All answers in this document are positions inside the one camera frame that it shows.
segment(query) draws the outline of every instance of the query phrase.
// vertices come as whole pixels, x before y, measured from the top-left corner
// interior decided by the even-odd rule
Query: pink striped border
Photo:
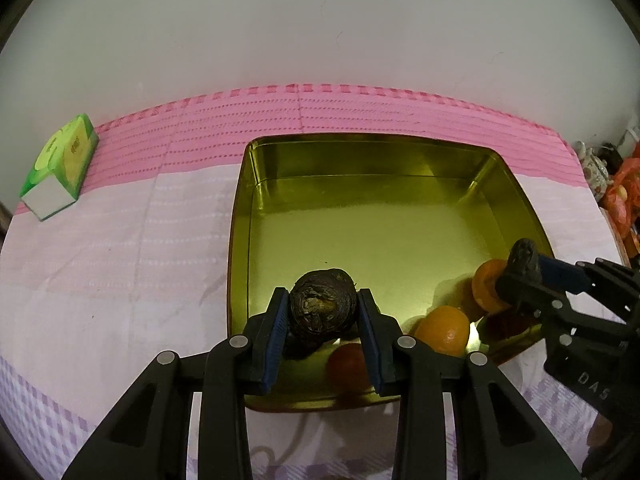
[[[256,137],[386,132],[487,146],[514,173],[586,186],[577,157],[550,128],[465,101],[395,88],[270,85],[147,108],[96,128],[82,193],[159,173],[237,164]],[[23,204],[16,213],[25,212]]]

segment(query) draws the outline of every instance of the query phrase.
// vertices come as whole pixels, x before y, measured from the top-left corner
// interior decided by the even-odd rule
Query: orange plastic bag
[[[628,158],[613,177],[602,198],[602,206],[607,210],[622,238],[626,238],[631,224],[640,214],[640,158]]]

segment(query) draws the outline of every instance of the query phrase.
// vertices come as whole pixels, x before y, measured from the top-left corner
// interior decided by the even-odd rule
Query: metal tray
[[[302,274],[331,267],[370,288],[407,333],[432,308],[472,302],[476,269],[507,258],[523,237],[552,256],[522,188],[487,148],[382,134],[257,139],[244,152],[234,203],[228,333],[263,312],[276,286],[290,290]],[[539,338],[513,343],[519,352]],[[467,348],[480,343],[472,325]],[[272,393],[247,405],[297,411],[388,400],[332,389],[324,366],[335,344],[283,361]]]

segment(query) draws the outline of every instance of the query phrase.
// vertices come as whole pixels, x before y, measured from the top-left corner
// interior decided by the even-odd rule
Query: brown root vegetable
[[[306,273],[289,296],[287,347],[317,349],[323,342],[343,336],[356,321],[356,302],[353,280],[343,270]]]

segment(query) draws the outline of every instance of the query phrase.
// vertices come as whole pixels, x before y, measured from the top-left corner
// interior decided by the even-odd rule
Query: silver screw
[[[175,359],[175,354],[171,352],[171,350],[165,350],[164,352],[160,352],[158,357],[156,357],[156,361],[158,361],[161,365],[167,365],[169,363],[173,363]]]
[[[469,360],[475,364],[476,366],[484,366],[486,364],[487,358],[482,352],[472,352],[469,356]]]
[[[233,348],[242,348],[247,345],[249,340],[243,335],[235,335],[229,340],[229,344]]]
[[[398,346],[402,348],[413,348],[415,346],[415,339],[410,335],[401,335],[398,338]]]

